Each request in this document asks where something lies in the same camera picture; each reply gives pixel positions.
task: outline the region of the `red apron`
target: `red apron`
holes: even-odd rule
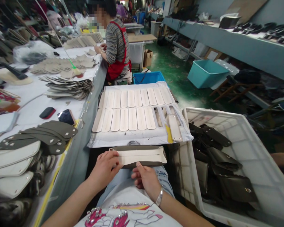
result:
[[[127,64],[125,64],[125,59],[126,59],[126,53],[127,53],[127,47],[126,47],[126,42],[125,42],[125,38],[124,38],[124,32],[126,32],[125,28],[121,28],[116,22],[111,21],[111,23],[117,25],[119,27],[119,29],[122,32],[122,36],[123,36],[123,41],[124,41],[124,45],[125,45],[125,52],[124,52],[124,58],[122,60],[122,62],[119,62],[116,60],[115,63],[108,65],[108,70],[107,70],[107,74],[106,74],[106,79],[109,82],[114,81],[115,79],[117,79],[118,76],[120,76],[120,74],[122,73],[123,69],[125,66],[129,65],[129,70],[132,71],[132,64],[129,60],[129,62]]]

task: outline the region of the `jeans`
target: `jeans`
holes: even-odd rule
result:
[[[168,174],[163,166],[154,167],[156,171],[157,177],[159,179],[160,184],[163,186],[164,191],[170,194],[172,197],[174,196],[173,189],[168,181]],[[102,206],[106,197],[109,193],[114,189],[118,184],[122,184],[125,181],[132,181],[134,184],[135,179],[131,179],[132,170],[129,169],[120,169],[117,175],[113,178],[113,180],[108,184],[104,193],[100,196],[99,201],[97,203],[97,207]]]

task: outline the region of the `silver bracelet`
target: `silver bracelet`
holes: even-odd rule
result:
[[[160,203],[162,201],[162,196],[163,196],[163,186],[161,185],[161,191],[160,191],[160,194],[159,194],[157,201],[156,201],[157,206],[160,206]]]

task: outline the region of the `black phone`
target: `black phone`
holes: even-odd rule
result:
[[[70,109],[66,109],[60,113],[58,113],[58,119],[61,122],[67,123],[69,125],[74,126],[76,124],[74,116]]]
[[[39,115],[39,117],[42,119],[49,119],[54,112],[56,112],[56,110],[53,107],[48,107]]]

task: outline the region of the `white t-shirt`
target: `white t-shirt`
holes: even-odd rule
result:
[[[146,194],[135,186],[110,194],[99,210],[84,217],[76,227],[135,227],[135,226],[181,226],[175,219],[165,214]]]

